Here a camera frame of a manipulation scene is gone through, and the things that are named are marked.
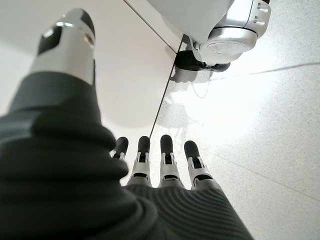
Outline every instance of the robotic arm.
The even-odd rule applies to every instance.
[[[192,52],[177,54],[186,70],[226,70],[266,32],[269,0],[148,0],[190,38]]]

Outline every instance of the black rubber fingertip pad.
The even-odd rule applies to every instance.
[[[186,141],[184,144],[184,153],[186,159],[192,157],[197,158],[200,156],[197,144],[194,141]]]
[[[142,136],[138,143],[138,153],[141,152],[142,155],[149,153],[150,151],[150,139],[147,136]]]
[[[160,140],[161,153],[170,154],[174,152],[172,138],[169,135],[163,135]]]
[[[118,138],[118,140],[116,141],[115,149],[114,149],[115,155],[120,156],[120,153],[124,153],[124,155],[126,155],[128,146],[129,146],[128,138],[126,138],[125,136]]]
[[[82,22],[84,22],[91,29],[91,31],[93,32],[93,35],[96,36],[95,26],[94,26],[94,23],[92,22],[90,15],[85,10],[83,9],[81,10],[83,11],[83,14],[81,16]]]

